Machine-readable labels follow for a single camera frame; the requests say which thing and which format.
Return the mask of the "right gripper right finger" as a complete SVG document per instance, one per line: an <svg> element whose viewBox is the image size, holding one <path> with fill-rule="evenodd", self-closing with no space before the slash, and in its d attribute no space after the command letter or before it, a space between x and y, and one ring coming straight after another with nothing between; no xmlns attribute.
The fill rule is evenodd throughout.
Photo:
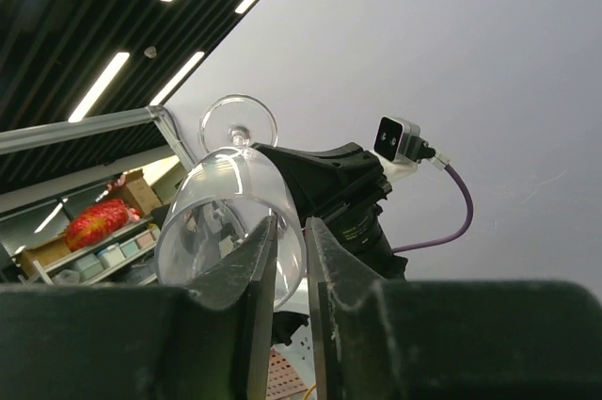
<svg viewBox="0 0 602 400"><path fill-rule="evenodd" d="M566 281L388 280L307 222L322 399L597 399L601 306Z"/></svg>

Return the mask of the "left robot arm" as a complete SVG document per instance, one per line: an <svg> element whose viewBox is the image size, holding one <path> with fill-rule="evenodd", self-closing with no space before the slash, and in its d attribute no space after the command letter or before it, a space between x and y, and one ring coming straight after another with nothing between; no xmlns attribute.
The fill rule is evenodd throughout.
<svg viewBox="0 0 602 400"><path fill-rule="evenodd" d="M336 240L387 279L404 277L407 259L393 254L379 223L392 186L377 157L356 143L304 152L255 143L288 186L300 224L320 218Z"/></svg>

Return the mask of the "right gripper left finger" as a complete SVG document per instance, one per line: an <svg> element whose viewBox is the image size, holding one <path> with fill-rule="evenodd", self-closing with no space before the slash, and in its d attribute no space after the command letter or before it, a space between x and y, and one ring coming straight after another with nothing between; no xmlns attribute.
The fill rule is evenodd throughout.
<svg viewBox="0 0 602 400"><path fill-rule="evenodd" d="M277 221L182 287L1 288L5 399L263 399Z"/></svg>

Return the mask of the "clear flute glass front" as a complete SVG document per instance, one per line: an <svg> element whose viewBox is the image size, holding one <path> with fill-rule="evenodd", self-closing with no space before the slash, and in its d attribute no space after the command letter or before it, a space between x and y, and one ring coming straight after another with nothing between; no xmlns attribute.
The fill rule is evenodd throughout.
<svg viewBox="0 0 602 400"><path fill-rule="evenodd" d="M261 101L231 94L198 123L205 156L182 180L155 246L156 276L185 285L242 249L266 217L277 220L274 306L280 310L306 272L306 245L293 196L259 150L277 145L277 121Z"/></svg>

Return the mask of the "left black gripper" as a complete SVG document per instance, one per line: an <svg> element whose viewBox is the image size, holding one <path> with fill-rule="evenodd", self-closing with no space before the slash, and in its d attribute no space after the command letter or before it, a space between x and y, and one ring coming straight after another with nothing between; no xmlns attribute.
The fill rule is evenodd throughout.
<svg viewBox="0 0 602 400"><path fill-rule="evenodd" d="M288 186L301 223L374 219L375 204L387 198L391 183L376 155L351 142L338 148L307 152L255 143Z"/></svg>

